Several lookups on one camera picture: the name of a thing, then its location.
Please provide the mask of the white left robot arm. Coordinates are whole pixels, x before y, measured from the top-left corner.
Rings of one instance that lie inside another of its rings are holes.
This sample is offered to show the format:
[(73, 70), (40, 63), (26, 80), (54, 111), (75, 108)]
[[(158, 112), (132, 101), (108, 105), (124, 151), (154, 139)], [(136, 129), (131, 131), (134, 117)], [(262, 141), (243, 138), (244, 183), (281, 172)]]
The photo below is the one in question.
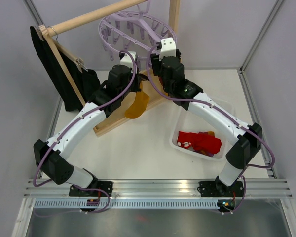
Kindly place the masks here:
[(140, 91), (140, 81), (135, 63), (113, 66), (108, 79), (68, 125), (47, 141), (39, 139), (34, 143), (38, 171), (45, 173), (58, 185), (70, 183), (79, 186), (85, 195), (94, 195), (98, 189), (95, 176), (86, 169), (70, 164), (67, 158), (90, 130), (121, 106), (130, 92)]

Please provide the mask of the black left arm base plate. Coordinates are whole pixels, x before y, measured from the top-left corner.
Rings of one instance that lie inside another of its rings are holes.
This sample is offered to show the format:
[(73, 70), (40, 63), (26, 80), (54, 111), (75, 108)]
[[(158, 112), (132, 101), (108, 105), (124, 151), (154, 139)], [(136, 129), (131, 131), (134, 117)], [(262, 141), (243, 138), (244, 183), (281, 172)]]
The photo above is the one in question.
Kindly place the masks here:
[(74, 185), (71, 185), (69, 190), (69, 196), (71, 197), (105, 197), (106, 195), (102, 192), (106, 192), (110, 197), (113, 191), (113, 182), (112, 181), (93, 181), (85, 190), (78, 188)]

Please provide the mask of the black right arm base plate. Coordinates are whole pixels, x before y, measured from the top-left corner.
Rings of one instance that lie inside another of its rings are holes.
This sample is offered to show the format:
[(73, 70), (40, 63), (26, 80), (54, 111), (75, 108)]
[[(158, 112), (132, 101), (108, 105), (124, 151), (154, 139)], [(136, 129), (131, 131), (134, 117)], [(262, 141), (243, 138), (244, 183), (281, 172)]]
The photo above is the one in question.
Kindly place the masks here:
[(223, 184), (220, 180), (200, 181), (197, 187), (202, 197), (242, 197), (244, 185), (241, 181), (235, 181), (231, 186)]

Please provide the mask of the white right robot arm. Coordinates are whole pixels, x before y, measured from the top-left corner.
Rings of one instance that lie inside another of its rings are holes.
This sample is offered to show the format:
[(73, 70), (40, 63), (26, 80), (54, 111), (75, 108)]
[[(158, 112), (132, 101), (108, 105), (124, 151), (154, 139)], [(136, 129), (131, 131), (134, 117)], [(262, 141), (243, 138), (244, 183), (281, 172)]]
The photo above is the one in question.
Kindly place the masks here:
[(215, 179), (216, 191), (227, 195), (232, 191), (238, 177), (260, 151), (262, 127), (238, 120), (215, 103), (201, 87), (185, 77), (185, 69), (177, 56), (159, 59), (157, 54), (149, 56), (153, 74), (161, 79), (160, 94), (187, 111), (203, 118), (212, 127), (222, 132), (231, 149), (226, 153), (226, 164)]

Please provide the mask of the purple round clip hanger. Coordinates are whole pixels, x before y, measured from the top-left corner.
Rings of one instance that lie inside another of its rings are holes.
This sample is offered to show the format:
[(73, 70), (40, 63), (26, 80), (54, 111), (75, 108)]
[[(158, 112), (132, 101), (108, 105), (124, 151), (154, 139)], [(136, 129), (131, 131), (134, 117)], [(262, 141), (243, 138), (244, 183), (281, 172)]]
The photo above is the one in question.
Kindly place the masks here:
[(124, 49), (135, 51), (139, 62), (144, 62), (147, 51), (157, 42), (168, 37), (177, 41), (176, 33), (167, 23), (148, 13), (150, 3), (148, 0), (145, 8), (139, 4), (136, 11), (123, 10), (101, 19), (98, 32), (111, 61)]

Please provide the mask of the mustard yellow sock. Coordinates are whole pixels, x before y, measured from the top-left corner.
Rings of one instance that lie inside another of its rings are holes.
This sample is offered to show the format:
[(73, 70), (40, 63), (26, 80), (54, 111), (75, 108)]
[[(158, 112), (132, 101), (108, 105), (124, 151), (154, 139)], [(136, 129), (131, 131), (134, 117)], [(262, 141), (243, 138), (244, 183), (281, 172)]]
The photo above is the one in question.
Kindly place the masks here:
[(143, 91), (143, 83), (140, 83), (140, 91), (136, 92), (134, 102), (125, 111), (125, 117), (128, 119), (140, 117), (146, 110), (149, 100), (150, 97)]

